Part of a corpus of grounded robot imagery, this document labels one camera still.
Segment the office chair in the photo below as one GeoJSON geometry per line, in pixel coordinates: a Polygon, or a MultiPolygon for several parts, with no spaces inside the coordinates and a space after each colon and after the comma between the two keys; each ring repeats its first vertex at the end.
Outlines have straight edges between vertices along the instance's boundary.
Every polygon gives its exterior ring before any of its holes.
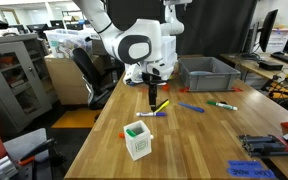
{"type": "Polygon", "coordinates": [[[113,82],[103,85],[103,80],[107,75],[111,75],[113,71],[120,70],[122,67],[108,67],[105,68],[104,73],[101,74],[84,49],[76,48],[72,53],[74,62],[83,73],[82,78],[84,79],[86,88],[89,92],[87,100],[89,109],[102,109],[117,84],[116,82],[113,82]]]}

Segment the wooden table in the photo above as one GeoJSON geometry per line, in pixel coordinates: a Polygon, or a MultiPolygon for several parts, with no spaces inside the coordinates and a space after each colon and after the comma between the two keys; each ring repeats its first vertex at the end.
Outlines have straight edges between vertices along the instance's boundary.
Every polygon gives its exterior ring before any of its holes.
{"type": "MultiPolygon", "coordinates": [[[[237,136],[282,135],[280,122],[288,121],[288,111],[240,80],[234,86],[242,92],[179,92],[183,88],[179,76],[169,84],[168,92],[159,87],[157,97],[158,103],[170,99],[163,109],[167,116],[136,117],[136,112],[150,111],[147,86],[129,87],[120,81],[65,179],[233,178],[227,173],[228,160],[260,161],[247,155],[237,136]],[[207,100],[226,101],[239,109],[208,105],[207,100]],[[137,120],[144,121],[154,139],[152,152],[133,161],[118,134],[137,120]]],[[[288,177],[288,157],[271,160],[288,177]]]]}
{"type": "Polygon", "coordinates": [[[260,75],[261,77],[265,79],[272,79],[273,75],[279,75],[281,78],[279,81],[283,80],[285,78],[285,75],[288,73],[288,63],[285,63],[283,61],[280,61],[278,59],[270,57],[269,53],[259,53],[261,58],[267,60],[267,61],[272,61],[276,62],[279,64],[283,64],[283,71],[268,71],[265,69],[262,69],[259,67],[257,62],[252,61],[252,60],[242,60],[239,57],[235,57],[233,54],[221,54],[221,57],[224,58],[224,60],[234,63],[236,65],[236,68],[240,68],[241,71],[246,69],[247,71],[253,72],[255,74],[260,75]]]}

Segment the gray plastic bin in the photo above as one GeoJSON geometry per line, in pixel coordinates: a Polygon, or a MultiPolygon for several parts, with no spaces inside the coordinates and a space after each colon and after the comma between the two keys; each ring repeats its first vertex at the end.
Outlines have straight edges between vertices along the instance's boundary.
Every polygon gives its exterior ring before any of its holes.
{"type": "Polygon", "coordinates": [[[178,61],[180,77],[189,91],[228,91],[241,74],[214,57],[178,61]]]}

